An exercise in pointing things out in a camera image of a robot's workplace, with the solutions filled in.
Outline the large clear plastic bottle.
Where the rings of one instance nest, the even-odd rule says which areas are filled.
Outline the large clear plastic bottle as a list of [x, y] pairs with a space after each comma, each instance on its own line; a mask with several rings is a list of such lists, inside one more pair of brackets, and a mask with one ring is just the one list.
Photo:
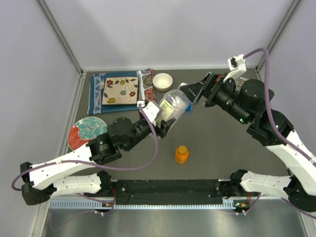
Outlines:
[[181, 90], [174, 89], [165, 93], [159, 104], [162, 112], [156, 118], [156, 122], [161, 126], [162, 121], [167, 122], [170, 119], [177, 121], [189, 105], [190, 100]]

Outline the blue label water bottle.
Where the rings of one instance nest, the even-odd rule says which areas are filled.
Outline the blue label water bottle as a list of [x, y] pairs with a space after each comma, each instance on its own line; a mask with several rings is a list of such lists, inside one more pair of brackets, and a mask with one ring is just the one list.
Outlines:
[[190, 104], [190, 105], [185, 109], [184, 114], [185, 114], [185, 115], [189, 114], [189, 113], [192, 111], [192, 107], [193, 107], [193, 105]]

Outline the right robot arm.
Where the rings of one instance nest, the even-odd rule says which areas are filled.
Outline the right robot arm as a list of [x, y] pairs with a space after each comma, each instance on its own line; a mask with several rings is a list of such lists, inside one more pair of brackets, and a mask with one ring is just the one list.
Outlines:
[[229, 181], [218, 183], [219, 195], [240, 197], [246, 193], [262, 193], [280, 197], [302, 211], [315, 212], [315, 159], [284, 114], [271, 110], [275, 126], [270, 124], [262, 81], [248, 79], [237, 91], [234, 79], [224, 80], [223, 75], [208, 73], [203, 80], [183, 83], [179, 89], [193, 104], [204, 97], [205, 107], [217, 105], [238, 122], [247, 124], [246, 132], [279, 157], [292, 172], [288, 176], [271, 176], [239, 169]]

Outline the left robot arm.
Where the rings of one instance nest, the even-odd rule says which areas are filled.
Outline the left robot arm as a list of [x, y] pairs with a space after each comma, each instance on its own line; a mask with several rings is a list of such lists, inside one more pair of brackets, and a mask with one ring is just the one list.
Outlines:
[[150, 134], [164, 138], [175, 121], [171, 118], [154, 125], [145, 118], [135, 123], [118, 118], [106, 133], [66, 155], [42, 164], [21, 164], [24, 182], [21, 192], [25, 203], [37, 205], [53, 197], [77, 193], [94, 197], [108, 195], [113, 186], [104, 165], [121, 158], [121, 151], [130, 151]]

